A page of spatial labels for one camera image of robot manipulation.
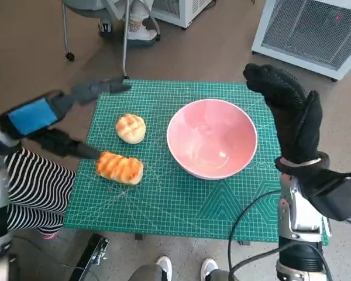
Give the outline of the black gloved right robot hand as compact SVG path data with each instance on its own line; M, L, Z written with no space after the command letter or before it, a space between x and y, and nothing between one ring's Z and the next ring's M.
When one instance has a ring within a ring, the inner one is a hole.
M281 157L296 165L319 159L322 107L318 92L306 93L295 76L268 64L247 64L243 75L248 89L260 93L270 108Z

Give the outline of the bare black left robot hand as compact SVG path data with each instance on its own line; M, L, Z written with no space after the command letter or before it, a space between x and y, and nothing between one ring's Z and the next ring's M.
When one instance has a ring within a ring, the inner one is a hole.
M107 79L77 84L69 94L49 91L0 114L0 128L13 140L30 139L54 155L95 160L100 151L51 126L62 121L75 104L88 105L102 94L115 95L130 89L131 85L120 79Z

